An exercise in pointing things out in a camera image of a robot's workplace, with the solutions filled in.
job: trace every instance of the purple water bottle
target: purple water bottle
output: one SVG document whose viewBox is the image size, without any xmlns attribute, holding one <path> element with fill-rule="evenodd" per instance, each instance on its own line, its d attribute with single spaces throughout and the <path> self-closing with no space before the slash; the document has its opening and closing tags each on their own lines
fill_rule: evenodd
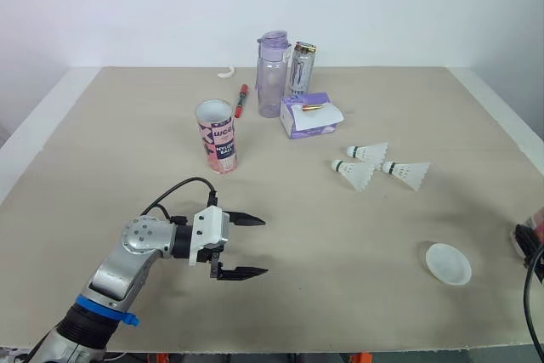
<svg viewBox="0 0 544 363">
<path fill-rule="evenodd" d="M 258 113 L 267 118 L 280 116 L 281 97 L 286 88 L 287 61 L 291 44 L 286 31 L 269 31 L 258 42 Z"/>
</svg>

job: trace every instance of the red marker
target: red marker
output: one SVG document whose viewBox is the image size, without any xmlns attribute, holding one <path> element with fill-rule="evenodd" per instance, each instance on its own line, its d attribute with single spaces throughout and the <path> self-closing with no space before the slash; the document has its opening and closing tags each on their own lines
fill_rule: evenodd
<svg viewBox="0 0 544 363">
<path fill-rule="evenodd" d="M 244 84 L 240 88 L 240 98 L 238 99 L 238 104 L 236 104 L 235 118 L 239 118 L 241 111 L 244 109 L 244 103 L 246 102 L 247 93 L 249 92 L 249 87 Z"/>
</svg>

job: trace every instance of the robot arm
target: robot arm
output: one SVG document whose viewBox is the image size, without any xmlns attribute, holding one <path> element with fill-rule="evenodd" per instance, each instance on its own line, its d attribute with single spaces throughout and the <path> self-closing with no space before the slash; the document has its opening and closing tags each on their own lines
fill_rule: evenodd
<svg viewBox="0 0 544 363">
<path fill-rule="evenodd" d="M 184 216 L 168 222 L 145 214 L 129 221 L 65 318 L 29 353 L 26 362 L 102 361 L 119 322 L 138 325 L 138 318 L 128 310 L 158 258 L 187 258 L 189 265 L 209 262 L 210 277 L 218 280 L 241 281 L 266 272 L 254 267 L 222 268 L 219 257 L 229 240 L 230 223 L 261 225 L 264 221 L 224 212 L 215 205 L 196 214 L 192 226 Z"/>
</svg>

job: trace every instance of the small white dish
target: small white dish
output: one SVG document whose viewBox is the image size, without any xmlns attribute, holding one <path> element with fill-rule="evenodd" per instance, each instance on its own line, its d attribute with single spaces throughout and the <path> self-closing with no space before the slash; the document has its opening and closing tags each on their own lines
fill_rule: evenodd
<svg viewBox="0 0 544 363">
<path fill-rule="evenodd" d="M 465 285 L 473 275 L 465 254 L 447 244 L 433 244 L 425 261 L 431 273 L 448 285 Z"/>
</svg>

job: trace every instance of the white paper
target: white paper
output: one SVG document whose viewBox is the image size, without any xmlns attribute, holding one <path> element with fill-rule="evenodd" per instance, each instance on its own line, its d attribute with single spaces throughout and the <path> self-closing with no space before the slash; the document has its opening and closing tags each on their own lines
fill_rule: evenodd
<svg viewBox="0 0 544 363">
<path fill-rule="evenodd" d="M 303 112 L 302 104 L 292 105 L 291 109 L 295 120 L 295 129 L 298 131 L 325 127 L 343 121 L 342 112 L 330 102 L 325 102 L 323 108 L 314 111 Z"/>
</svg>

